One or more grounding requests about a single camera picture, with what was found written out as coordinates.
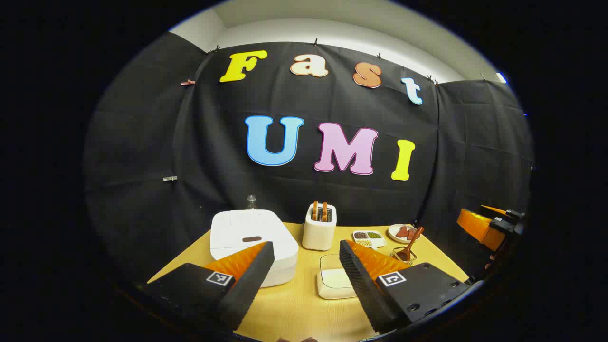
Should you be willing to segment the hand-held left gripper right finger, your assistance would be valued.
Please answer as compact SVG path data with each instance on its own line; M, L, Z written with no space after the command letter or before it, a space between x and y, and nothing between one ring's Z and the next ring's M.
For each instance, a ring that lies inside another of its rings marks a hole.
M470 285L430 263L408 266L342 240L339 258L371 326L378 333L415 324L456 303Z

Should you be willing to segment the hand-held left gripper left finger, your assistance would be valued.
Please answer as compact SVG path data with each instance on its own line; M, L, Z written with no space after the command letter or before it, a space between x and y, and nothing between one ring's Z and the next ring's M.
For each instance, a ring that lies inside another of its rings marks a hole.
M184 263L145 284L144 293L189 322L208 321L234 331L274 261L273 243L261 242L206 266Z

